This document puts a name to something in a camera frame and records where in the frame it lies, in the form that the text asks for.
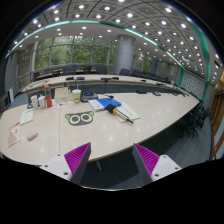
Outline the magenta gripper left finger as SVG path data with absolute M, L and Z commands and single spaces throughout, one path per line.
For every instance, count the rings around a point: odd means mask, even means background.
M 90 154 L 91 144 L 86 143 L 64 155 L 55 155 L 41 169 L 79 185 Z

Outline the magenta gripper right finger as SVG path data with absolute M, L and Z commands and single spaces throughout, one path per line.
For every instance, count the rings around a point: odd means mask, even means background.
M 132 153 L 144 185 L 181 170 L 168 155 L 158 155 L 138 144 L 133 145 Z

